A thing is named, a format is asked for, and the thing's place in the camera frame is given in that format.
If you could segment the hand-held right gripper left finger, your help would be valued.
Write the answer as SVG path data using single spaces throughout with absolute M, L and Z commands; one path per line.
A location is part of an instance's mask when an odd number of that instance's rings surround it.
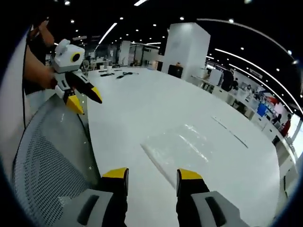
M 129 169 L 113 169 L 101 177 L 101 189 L 87 189 L 63 208 L 65 227 L 125 227 Z

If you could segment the person's left hand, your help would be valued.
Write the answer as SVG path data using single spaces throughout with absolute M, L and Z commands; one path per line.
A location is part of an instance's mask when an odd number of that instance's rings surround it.
M 42 87 L 45 89 L 55 89 L 57 85 L 57 80 L 55 79 L 54 73 L 52 71 L 47 72 L 42 80 Z

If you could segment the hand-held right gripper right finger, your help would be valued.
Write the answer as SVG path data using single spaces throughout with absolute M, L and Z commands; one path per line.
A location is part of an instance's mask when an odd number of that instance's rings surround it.
M 210 191 L 201 175 L 177 170 L 176 212 L 180 227 L 247 227 L 239 209 L 217 191 Z

